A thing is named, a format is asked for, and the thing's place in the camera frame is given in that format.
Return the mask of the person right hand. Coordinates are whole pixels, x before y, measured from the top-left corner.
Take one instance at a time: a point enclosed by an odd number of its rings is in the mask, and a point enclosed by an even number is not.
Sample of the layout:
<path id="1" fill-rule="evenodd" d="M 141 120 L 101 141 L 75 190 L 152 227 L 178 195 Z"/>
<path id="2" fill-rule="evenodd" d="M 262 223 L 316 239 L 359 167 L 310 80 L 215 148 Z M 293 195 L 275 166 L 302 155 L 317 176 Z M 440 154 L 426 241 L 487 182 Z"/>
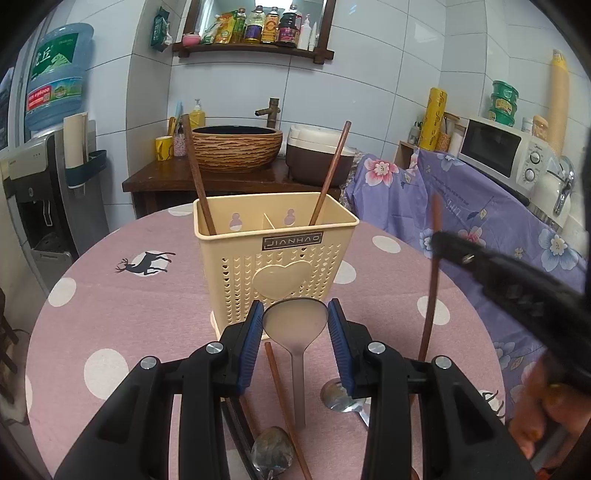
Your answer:
<path id="1" fill-rule="evenodd" d="M 542 356 L 531 370 L 516 404 L 509 432 L 526 458 L 531 459 L 548 421 L 562 425 L 568 436 L 545 464 L 547 469 L 552 469 L 565 460 L 585 430 L 590 420 L 590 397 L 568 385 L 552 386 L 545 360 L 546 356 Z"/>

